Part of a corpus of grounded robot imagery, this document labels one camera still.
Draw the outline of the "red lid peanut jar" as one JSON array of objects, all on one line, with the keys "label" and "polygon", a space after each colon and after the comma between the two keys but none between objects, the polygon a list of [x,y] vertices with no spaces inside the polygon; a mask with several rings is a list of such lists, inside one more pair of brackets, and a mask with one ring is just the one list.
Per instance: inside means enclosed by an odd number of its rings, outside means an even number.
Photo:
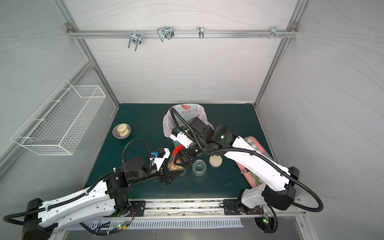
[{"label": "red lid peanut jar", "polygon": [[182,171],[181,176],[184,176],[187,172],[187,169],[181,166],[181,161],[176,158],[176,154],[182,150],[184,146],[178,145],[173,152],[171,153],[171,156],[169,158],[169,162],[167,164],[167,168],[169,172],[173,173],[176,171]]}]

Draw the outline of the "beige lid glass peanut jar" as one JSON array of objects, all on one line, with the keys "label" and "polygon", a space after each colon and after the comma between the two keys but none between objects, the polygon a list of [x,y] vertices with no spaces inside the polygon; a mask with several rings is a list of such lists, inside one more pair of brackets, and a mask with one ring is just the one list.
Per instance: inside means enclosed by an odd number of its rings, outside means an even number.
[{"label": "beige lid glass peanut jar", "polygon": [[197,177],[202,177],[205,175],[207,170],[207,165],[203,160],[196,160],[193,163],[193,173]]}]

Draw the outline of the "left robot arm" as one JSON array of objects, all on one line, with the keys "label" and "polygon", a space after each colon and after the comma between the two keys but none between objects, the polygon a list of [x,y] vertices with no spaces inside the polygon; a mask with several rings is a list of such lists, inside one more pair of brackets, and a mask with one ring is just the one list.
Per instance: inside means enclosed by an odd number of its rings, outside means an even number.
[{"label": "left robot arm", "polygon": [[129,141],[122,152],[122,167],[101,176],[90,187],[51,201],[31,200],[25,212],[4,216],[4,222],[22,226],[24,240],[48,240],[66,227],[94,218],[134,215],[134,207],[127,198],[132,185],[152,179],[170,185],[183,173],[178,170],[165,174],[163,163],[172,156],[168,148],[150,151],[147,167],[139,157],[128,161],[127,150],[135,142],[149,147],[142,139]]}]

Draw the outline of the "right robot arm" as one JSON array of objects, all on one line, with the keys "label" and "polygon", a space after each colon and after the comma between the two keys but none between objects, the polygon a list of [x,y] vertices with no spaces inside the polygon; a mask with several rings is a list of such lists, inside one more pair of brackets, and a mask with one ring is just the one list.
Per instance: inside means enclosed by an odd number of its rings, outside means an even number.
[{"label": "right robot arm", "polygon": [[[177,165],[184,168],[192,166],[202,155],[224,156],[262,180],[261,185],[242,192],[239,208],[251,209],[258,205],[268,205],[270,208],[284,211],[290,206],[295,206],[314,213],[324,209],[321,198],[299,181],[300,171],[297,168],[286,168],[275,163],[225,125],[213,129],[197,117],[187,122],[174,108],[170,108],[169,113],[175,124],[170,138],[183,146],[175,156]],[[294,186],[309,193],[318,203],[317,207],[296,203]]]}]

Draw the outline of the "grey bowl with buns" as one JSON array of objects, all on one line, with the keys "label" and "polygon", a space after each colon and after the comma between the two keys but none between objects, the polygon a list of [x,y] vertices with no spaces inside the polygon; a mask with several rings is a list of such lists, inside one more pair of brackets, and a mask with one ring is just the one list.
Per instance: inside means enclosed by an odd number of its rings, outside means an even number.
[{"label": "grey bowl with buns", "polygon": [[117,138],[119,140],[123,140],[123,139],[128,138],[130,136],[131,132],[132,132],[132,130],[131,130],[130,125],[128,125],[126,123],[121,123],[121,124],[114,127],[112,134],[115,138]]}]

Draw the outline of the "green checkered cloth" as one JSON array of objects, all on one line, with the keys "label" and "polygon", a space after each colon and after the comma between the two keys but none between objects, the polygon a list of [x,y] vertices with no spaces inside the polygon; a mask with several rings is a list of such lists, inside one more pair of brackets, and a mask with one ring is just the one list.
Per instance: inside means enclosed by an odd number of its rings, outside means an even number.
[{"label": "green checkered cloth", "polygon": [[[255,150],[261,152],[262,154],[265,154],[267,151],[262,147],[262,145],[256,140],[256,138],[254,137],[246,137],[244,138],[244,140],[251,146],[253,147]],[[250,186],[252,188],[256,187],[256,186],[259,186],[261,185],[263,182],[262,180],[257,176],[255,175],[254,173],[252,172],[247,172],[244,174],[247,181],[249,182]]]}]

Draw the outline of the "white vent strip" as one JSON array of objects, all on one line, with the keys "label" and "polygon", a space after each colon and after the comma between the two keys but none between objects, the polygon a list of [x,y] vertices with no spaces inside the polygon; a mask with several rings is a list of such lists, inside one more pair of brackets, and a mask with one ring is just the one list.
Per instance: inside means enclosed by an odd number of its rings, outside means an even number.
[{"label": "white vent strip", "polygon": [[[87,227],[95,229],[110,222],[110,228],[117,228],[123,225],[117,220],[93,220],[85,223]],[[135,219],[126,229],[152,230],[152,229],[223,229],[243,228],[240,218],[194,218],[194,219]],[[80,224],[69,227],[70,231],[85,230]]]}]

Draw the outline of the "pink tray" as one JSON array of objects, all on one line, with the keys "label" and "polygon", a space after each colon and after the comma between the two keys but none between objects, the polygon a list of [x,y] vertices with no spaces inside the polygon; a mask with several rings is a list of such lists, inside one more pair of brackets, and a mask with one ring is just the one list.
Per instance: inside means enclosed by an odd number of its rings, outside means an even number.
[{"label": "pink tray", "polygon": [[[272,157],[269,155],[269,153],[268,152],[266,152],[265,154],[262,154],[262,155],[264,155],[265,157],[268,157],[269,159],[271,159]],[[239,169],[241,170],[241,174],[245,177],[245,173],[247,173],[247,172],[250,172],[250,170],[248,170],[247,168],[245,168],[243,165],[241,165],[241,164],[239,164],[239,163],[237,163],[237,165],[238,165],[238,167],[239,167]]]}]

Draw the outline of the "metal hook clamp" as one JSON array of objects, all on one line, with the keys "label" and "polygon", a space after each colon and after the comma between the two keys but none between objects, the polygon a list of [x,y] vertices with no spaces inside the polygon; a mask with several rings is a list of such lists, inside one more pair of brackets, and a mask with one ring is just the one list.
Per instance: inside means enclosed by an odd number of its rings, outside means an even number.
[{"label": "metal hook clamp", "polygon": [[175,35],[173,28],[169,26],[158,28],[157,33],[159,35],[161,42],[164,42],[165,39],[170,40]]}]

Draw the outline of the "aluminium crossbar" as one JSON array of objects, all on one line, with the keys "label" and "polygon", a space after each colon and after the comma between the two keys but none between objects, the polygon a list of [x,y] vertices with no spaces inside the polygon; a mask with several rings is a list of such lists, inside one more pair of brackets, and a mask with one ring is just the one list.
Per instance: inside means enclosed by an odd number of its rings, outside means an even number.
[{"label": "aluminium crossbar", "polygon": [[[248,39],[262,38],[261,33],[269,32],[267,30],[207,30],[204,29],[203,39]],[[159,39],[156,30],[143,31],[75,31],[67,33],[71,39],[129,39],[131,34],[141,35],[142,39]],[[174,30],[174,39],[199,39],[198,29],[195,30]],[[286,38],[295,38],[299,35],[297,31],[285,31]]]}]

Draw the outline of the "metal u-bolt clamp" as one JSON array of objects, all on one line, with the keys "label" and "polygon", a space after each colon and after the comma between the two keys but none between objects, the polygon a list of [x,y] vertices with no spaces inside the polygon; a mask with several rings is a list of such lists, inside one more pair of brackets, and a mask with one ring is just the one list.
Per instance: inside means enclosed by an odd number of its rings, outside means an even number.
[{"label": "metal u-bolt clamp", "polygon": [[135,46],[135,51],[137,51],[138,46],[142,43],[142,37],[139,34],[133,33],[130,36],[128,48]]}]

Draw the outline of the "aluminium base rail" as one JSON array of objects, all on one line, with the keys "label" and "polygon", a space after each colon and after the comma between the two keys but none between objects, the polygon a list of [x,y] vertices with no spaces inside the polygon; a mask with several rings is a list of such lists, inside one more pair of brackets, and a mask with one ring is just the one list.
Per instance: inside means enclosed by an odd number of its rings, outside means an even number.
[{"label": "aluminium base rail", "polygon": [[[202,198],[202,199],[129,199],[129,203],[135,210],[136,218],[147,219],[171,219],[171,218],[261,218],[263,212],[265,215],[273,217],[272,211],[267,206],[257,206],[258,210],[251,209],[247,213],[235,212],[230,210],[230,204],[235,202],[236,198]],[[86,209],[81,213],[83,219],[80,222],[89,222],[93,220],[126,220],[128,217],[110,217],[111,214],[100,214],[85,218],[86,214],[96,213],[96,210],[107,210],[105,204],[96,204],[92,209]],[[306,217],[307,212],[297,207],[290,206],[287,210],[281,211],[274,209],[277,217]]]}]

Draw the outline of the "metal bracket clamp right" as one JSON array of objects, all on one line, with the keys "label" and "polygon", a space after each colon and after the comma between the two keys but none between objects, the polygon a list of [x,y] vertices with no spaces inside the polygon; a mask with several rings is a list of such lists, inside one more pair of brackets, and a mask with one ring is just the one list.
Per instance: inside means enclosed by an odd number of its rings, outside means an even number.
[{"label": "metal bracket clamp right", "polygon": [[286,38],[287,34],[285,33],[285,31],[278,30],[277,27],[272,27],[268,33],[261,33],[260,36],[262,38],[281,39]]}]

